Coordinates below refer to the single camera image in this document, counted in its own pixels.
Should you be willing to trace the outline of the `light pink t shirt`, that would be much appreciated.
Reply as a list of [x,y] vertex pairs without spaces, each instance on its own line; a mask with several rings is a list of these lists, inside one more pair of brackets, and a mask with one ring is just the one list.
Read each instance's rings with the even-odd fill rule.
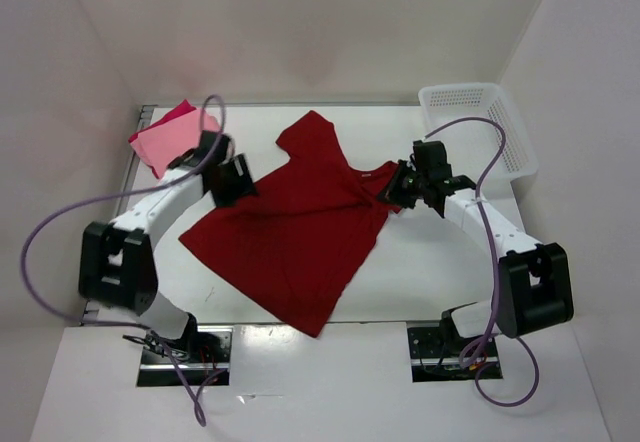
[[139,159],[161,179],[167,166],[176,157],[195,148],[200,139],[200,112],[195,111],[140,134],[130,144]]

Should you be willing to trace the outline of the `magenta t shirt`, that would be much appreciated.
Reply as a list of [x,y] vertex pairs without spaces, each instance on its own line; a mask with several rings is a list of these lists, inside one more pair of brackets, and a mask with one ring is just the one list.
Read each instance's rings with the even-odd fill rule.
[[175,106],[174,108],[172,108],[170,111],[168,111],[162,118],[160,118],[156,123],[150,123],[147,127],[135,132],[134,134],[132,134],[129,139],[128,142],[130,144],[133,144],[140,136],[141,133],[146,132],[152,128],[154,128],[155,126],[159,126],[159,125],[163,125],[165,123],[168,123],[178,117],[181,117],[183,115],[186,115],[190,112],[193,112],[196,110],[196,107],[193,106],[188,100],[184,99],[181,103],[179,103],[177,106]]

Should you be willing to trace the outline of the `dark red t shirt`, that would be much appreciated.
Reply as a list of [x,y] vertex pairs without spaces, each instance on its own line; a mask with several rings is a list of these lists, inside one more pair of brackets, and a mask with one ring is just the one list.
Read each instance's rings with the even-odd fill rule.
[[181,244],[280,321],[318,337],[397,206],[380,199],[398,165],[347,162],[335,126],[310,111],[276,141],[288,162],[256,182],[256,195],[216,208]]

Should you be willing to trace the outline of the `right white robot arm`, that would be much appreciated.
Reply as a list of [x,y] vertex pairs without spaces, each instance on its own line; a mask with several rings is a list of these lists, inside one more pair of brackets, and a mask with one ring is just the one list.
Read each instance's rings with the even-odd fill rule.
[[489,255],[490,298],[442,314],[438,339],[446,353],[469,361],[495,335],[516,339],[574,317],[567,252],[518,229],[469,177],[445,171],[434,179],[401,160],[379,200],[406,209],[422,201]]

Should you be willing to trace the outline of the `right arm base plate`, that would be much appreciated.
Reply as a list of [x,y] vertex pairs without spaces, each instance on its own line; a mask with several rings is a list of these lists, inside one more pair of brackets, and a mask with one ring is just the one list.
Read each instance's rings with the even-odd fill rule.
[[474,364],[462,368],[435,323],[408,324],[406,332],[414,383],[473,381],[477,374],[481,380],[503,378],[494,341],[488,343]]

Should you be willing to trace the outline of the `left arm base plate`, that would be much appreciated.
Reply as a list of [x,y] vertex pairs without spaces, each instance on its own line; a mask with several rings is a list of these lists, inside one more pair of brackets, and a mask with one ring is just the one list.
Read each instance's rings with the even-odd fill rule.
[[[207,333],[213,341],[206,348],[200,348],[194,355],[175,352],[180,370],[193,388],[199,386],[218,370],[209,384],[227,386],[230,377],[230,360],[233,341],[233,327],[224,325],[202,325],[199,331]],[[136,386],[143,388],[177,387],[181,380],[169,357],[152,339],[124,335],[123,338],[142,347]]]

